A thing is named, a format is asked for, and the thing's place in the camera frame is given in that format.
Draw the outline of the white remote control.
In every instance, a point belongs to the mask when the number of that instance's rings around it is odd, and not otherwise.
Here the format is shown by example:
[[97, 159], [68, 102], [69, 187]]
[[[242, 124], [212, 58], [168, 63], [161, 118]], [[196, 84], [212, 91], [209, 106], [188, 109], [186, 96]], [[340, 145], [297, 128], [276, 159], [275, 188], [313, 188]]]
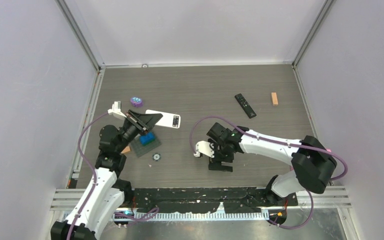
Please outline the white remote control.
[[147, 109], [145, 111], [145, 113], [146, 114], [161, 114], [162, 115], [162, 118], [155, 124], [158, 127], [179, 129], [181, 126], [181, 116], [178, 114], [163, 112], [163, 111], [157, 111], [157, 110], [151, 110], [151, 109]]

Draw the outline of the black remote control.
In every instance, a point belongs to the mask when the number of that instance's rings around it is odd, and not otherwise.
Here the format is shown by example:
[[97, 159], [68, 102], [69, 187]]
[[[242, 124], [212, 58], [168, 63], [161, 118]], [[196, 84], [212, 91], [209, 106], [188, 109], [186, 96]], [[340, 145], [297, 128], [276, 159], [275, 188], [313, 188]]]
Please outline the black remote control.
[[234, 98], [236, 99], [236, 101], [241, 106], [241, 108], [243, 109], [243, 111], [245, 112], [245, 114], [249, 119], [252, 119], [257, 116], [253, 108], [250, 106], [248, 101], [244, 98], [244, 96], [241, 93], [236, 94]]

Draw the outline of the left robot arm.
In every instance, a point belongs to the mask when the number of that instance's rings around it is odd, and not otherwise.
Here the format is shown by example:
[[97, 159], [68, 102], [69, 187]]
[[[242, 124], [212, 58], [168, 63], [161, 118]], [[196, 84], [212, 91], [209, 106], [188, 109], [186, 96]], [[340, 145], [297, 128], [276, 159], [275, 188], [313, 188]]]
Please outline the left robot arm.
[[102, 128], [95, 165], [90, 163], [80, 147], [77, 148], [91, 168], [92, 178], [67, 218], [52, 225], [50, 237], [53, 240], [98, 240], [116, 209], [128, 207], [133, 202], [131, 183], [119, 178], [127, 160], [122, 151], [137, 135], [149, 133], [163, 114], [143, 114], [133, 110], [122, 113], [109, 109], [104, 116], [121, 119], [123, 125], [120, 128], [113, 125]]

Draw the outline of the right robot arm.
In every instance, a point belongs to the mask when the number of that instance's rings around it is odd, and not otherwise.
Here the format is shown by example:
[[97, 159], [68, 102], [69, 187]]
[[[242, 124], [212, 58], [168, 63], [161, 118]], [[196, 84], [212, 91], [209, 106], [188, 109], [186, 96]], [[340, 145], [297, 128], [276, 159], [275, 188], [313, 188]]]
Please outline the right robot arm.
[[313, 136], [284, 139], [239, 126], [230, 130], [216, 122], [207, 132], [213, 159], [231, 162], [236, 153], [255, 154], [281, 161], [292, 170], [275, 175], [267, 184], [265, 198], [279, 205], [292, 193], [307, 190], [323, 194], [337, 167], [324, 146]]

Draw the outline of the blue building brick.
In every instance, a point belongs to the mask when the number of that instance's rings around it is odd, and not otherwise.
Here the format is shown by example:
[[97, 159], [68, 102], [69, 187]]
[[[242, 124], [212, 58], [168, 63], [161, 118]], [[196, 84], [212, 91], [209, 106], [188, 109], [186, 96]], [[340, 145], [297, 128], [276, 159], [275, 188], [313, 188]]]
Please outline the blue building brick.
[[146, 135], [141, 135], [139, 137], [139, 141], [142, 146], [146, 146], [150, 143], [152, 143], [156, 139], [155, 135], [152, 132], [149, 132]]

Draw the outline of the purple monster toy block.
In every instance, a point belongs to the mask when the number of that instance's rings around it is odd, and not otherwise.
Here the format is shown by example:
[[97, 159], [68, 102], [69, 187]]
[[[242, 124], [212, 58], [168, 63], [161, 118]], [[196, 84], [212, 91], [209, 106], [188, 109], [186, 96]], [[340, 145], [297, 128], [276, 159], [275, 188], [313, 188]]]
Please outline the purple monster toy block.
[[135, 108], [141, 108], [144, 105], [143, 99], [137, 96], [131, 97], [130, 103]]

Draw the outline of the grey building baseplate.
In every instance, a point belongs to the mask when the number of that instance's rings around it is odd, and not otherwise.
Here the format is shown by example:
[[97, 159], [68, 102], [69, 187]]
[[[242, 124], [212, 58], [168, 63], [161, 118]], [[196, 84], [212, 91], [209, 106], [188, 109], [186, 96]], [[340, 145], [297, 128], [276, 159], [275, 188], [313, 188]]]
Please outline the grey building baseplate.
[[155, 150], [156, 148], [158, 148], [159, 146], [162, 145], [162, 142], [161, 140], [157, 137], [156, 133], [153, 132], [153, 131], [150, 131], [150, 133], [153, 133], [155, 135], [155, 140], [153, 142], [151, 142], [150, 144], [148, 145], [141, 145], [140, 143], [140, 134], [132, 140], [132, 142], [130, 143], [130, 148], [131, 150], [134, 152], [134, 154], [136, 155], [136, 157], [140, 158], [142, 156], [144, 156], [145, 154]]

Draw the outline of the orange wooden block near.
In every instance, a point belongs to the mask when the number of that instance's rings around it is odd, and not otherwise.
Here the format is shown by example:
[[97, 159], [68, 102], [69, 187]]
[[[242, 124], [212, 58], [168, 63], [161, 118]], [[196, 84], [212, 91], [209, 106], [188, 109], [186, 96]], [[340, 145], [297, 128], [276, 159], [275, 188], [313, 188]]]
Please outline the orange wooden block near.
[[126, 153], [129, 153], [131, 152], [131, 148], [130, 146], [127, 146], [126, 148], [124, 148], [122, 151], [121, 151], [121, 154], [126, 154]]

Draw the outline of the orange wooden block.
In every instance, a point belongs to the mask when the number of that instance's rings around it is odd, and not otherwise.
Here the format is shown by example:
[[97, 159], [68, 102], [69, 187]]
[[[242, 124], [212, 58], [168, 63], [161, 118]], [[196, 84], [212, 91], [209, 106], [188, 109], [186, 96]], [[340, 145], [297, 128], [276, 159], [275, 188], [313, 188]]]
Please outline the orange wooden block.
[[121, 151], [121, 154], [126, 154], [126, 153], [129, 153], [131, 152], [131, 148], [130, 146], [127, 146], [126, 148], [124, 148], [122, 151]]
[[279, 105], [278, 96], [277, 96], [276, 92], [272, 92], [271, 93], [271, 102], [272, 102], [273, 106], [278, 106]]

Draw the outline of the blue poker chip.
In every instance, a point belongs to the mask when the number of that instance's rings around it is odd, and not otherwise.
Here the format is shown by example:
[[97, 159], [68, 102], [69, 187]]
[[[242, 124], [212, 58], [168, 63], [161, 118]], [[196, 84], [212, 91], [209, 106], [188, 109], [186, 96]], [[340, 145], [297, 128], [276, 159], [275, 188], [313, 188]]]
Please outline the blue poker chip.
[[159, 153], [155, 153], [152, 155], [152, 159], [158, 162], [161, 159], [161, 155]]

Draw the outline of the orange wooden block far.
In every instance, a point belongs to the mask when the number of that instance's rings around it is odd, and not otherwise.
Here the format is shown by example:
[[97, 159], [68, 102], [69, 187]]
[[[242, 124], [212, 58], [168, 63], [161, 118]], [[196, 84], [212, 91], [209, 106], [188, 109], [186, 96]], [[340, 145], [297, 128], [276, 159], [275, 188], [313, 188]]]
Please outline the orange wooden block far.
[[278, 106], [279, 105], [278, 96], [277, 96], [276, 92], [272, 92], [271, 93], [271, 102], [272, 102], [273, 106]]

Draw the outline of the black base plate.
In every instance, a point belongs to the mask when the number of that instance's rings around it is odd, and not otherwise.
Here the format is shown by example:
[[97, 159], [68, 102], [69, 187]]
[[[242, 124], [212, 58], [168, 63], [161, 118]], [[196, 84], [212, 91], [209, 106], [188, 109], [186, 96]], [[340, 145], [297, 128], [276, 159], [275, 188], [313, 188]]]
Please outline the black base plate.
[[127, 197], [140, 213], [159, 208], [160, 213], [214, 213], [223, 206], [226, 213], [257, 213], [262, 207], [295, 207], [295, 193], [271, 197], [261, 187], [136, 188]]

